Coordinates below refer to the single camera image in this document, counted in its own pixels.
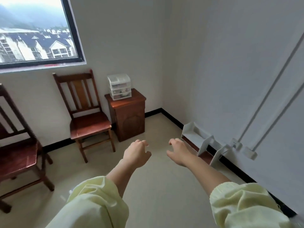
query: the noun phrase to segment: wooden chair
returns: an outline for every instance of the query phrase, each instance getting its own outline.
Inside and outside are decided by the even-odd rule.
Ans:
[[[76,141],[84,161],[86,163],[88,162],[84,150],[104,142],[111,141],[113,152],[115,152],[115,146],[111,133],[111,127],[112,127],[111,122],[108,120],[108,117],[104,114],[104,112],[101,109],[100,99],[98,96],[96,83],[93,76],[93,71],[90,70],[90,73],[81,73],[81,74],[73,74],[66,76],[57,76],[54,73],[53,76],[55,78],[59,91],[63,97],[63,101],[67,107],[67,110],[69,111],[70,116],[72,118],[70,123],[71,139]],[[93,105],[92,96],[90,94],[88,81],[87,81],[88,79],[92,79],[92,83],[97,99],[97,105]],[[67,83],[76,110],[73,111],[71,110],[70,105],[67,102],[66,96],[63,92],[61,83]],[[76,118],[74,117],[75,113],[97,109],[97,108],[99,108],[99,112],[97,113],[92,113],[89,115],[80,116]],[[83,139],[100,133],[107,133],[109,135],[109,139],[86,147],[82,146]]]
[[[54,185],[45,175],[45,159],[48,160],[49,164],[52,164],[53,161],[47,153],[44,153],[40,142],[37,140],[32,130],[25,122],[24,118],[2,84],[0,84],[0,97],[4,97],[5,101],[8,103],[11,110],[23,126],[23,129],[17,130],[11,119],[0,106],[0,114],[6,122],[5,125],[3,125],[4,123],[0,122],[0,140],[3,141],[3,139],[23,133],[27,133],[30,137],[28,139],[0,147],[0,182],[10,178],[15,179],[17,175],[30,170],[34,171],[34,173],[39,177],[38,180],[32,183],[0,196],[0,209],[5,213],[9,213],[11,211],[11,206],[2,201],[2,199],[8,196],[18,193],[21,190],[36,185],[40,182],[43,182],[50,191],[54,191]],[[41,153],[42,156],[41,169],[37,165],[38,153]]]

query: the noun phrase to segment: sky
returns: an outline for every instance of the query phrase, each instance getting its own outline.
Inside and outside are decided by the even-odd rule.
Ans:
[[[0,4],[4,6],[8,6],[10,4],[43,4],[43,5],[51,5],[54,7],[60,7],[62,8],[61,5],[61,0],[0,0]]]

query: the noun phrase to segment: tile floor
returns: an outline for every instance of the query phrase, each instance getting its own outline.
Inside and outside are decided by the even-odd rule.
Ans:
[[[75,143],[50,152],[54,164],[47,165],[47,175],[55,184],[55,191],[50,192],[40,183],[6,198],[5,201],[13,207],[9,214],[0,212],[0,227],[44,228],[64,206],[69,190],[83,180],[106,175],[136,139],[149,142],[147,149],[152,152],[152,157],[135,171],[125,191],[124,200],[130,209],[126,227],[217,227],[208,196],[197,180],[188,169],[174,164],[166,156],[166,150],[170,149],[169,139],[180,135],[181,130],[175,124],[157,114],[146,118],[145,133],[123,142],[116,138],[115,153],[110,143],[87,150],[87,164]],[[216,169],[232,181],[243,183],[221,163]],[[35,179],[35,175],[28,172],[16,180],[2,182],[0,195]]]

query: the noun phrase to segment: wooden cabinet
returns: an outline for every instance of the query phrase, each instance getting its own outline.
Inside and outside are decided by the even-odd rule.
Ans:
[[[114,131],[118,140],[124,141],[145,132],[145,100],[136,89],[132,89],[132,97],[113,101],[109,94],[108,100]]]

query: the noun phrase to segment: building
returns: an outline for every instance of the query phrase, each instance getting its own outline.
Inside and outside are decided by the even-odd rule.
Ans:
[[[75,56],[73,39],[68,32],[0,29],[0,63]]]

